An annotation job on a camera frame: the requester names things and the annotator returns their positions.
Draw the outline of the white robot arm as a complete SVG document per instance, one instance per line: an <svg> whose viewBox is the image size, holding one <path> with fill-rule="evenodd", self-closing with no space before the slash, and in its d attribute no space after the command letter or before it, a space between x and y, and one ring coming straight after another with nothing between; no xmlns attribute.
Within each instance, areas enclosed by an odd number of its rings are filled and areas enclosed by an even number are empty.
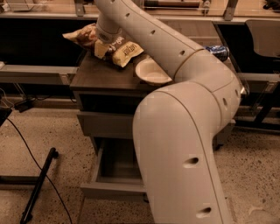
<svg viewBox="0 0 280 224"><path fill-rule="evenodd" d="M173 83L148 94L133 119L136 158L157 224L232 224L213 139L233 119L238 77L209 51L132 0L95 0L101 37L132 37Z"/></svg>

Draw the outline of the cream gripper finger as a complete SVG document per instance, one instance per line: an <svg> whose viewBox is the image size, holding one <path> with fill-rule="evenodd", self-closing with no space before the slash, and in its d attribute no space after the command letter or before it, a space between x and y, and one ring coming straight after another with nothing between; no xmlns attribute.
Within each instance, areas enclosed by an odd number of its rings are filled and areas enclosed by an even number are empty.
<svg viewBox="0 0 280 224"><path fill-rule="evenodd" d="M109 49L109 44L104 44L101 40L98 39L94 43L94 56L99 59L102 59L105 56L108 49Z"/></svg>

